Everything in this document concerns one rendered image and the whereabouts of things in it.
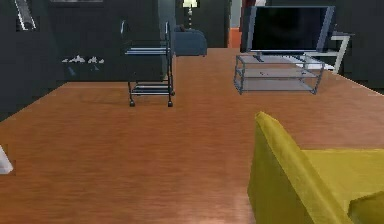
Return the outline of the yellow sofa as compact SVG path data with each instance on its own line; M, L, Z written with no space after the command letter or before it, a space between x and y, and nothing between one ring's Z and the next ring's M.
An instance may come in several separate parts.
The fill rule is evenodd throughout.
M384 224L384 149L303 149L259 112L247 193L256 224Z

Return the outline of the white object on floor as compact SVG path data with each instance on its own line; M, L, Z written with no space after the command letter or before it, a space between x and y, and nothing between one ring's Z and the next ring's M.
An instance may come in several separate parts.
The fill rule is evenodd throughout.
M0 146L0 174L9 174L13 171L13 165L9 161L3 148Z

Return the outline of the black television set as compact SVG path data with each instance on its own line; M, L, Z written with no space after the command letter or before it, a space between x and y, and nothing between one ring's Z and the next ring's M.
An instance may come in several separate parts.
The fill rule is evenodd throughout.
M326 52L335 6L250 6L244 11L241 53Z

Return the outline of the white floor lamp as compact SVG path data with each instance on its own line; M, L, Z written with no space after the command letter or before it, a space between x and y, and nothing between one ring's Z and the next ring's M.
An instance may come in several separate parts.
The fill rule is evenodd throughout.
M193 15L193 9L198 7L198 1L197 0L183 0L182 6L184 8L187 8L188 11L188 27L192 28L192 15Z

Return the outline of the black wheeled shelf cart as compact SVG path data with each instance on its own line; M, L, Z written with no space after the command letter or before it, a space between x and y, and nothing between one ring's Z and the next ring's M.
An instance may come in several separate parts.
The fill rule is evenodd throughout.
M130 106L135 106L136 96L166 96L167 106L172 107L175 90L170 22L156 29L134 31L127 20L122 20L120 36Z

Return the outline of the silver framed wall picture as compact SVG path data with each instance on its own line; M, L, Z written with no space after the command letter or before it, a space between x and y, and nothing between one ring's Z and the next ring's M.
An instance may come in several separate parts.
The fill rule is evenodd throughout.
M36 24L29 9L27 0L14 0L18 11L18 19L23 31L32 31L36 29Z

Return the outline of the white side table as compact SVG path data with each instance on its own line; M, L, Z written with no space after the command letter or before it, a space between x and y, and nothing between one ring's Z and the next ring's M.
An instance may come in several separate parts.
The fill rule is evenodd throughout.
M323 68L330 70L334 74L338 74L352 36L352 33L334 31L331 36L331 40L340 43L340 46L336 50L327 50L326 52L307 52L298 56L288 56L287 59L301 68ZM317 57L334 57L335 61L332 65L330 65L317 60Z

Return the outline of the grey glass television stand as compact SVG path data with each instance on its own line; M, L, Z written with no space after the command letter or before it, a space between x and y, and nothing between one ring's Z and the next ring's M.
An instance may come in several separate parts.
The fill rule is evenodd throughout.
M325 63L308 55L236 56L233 83L239 94L250 91L306 91L316 94Z

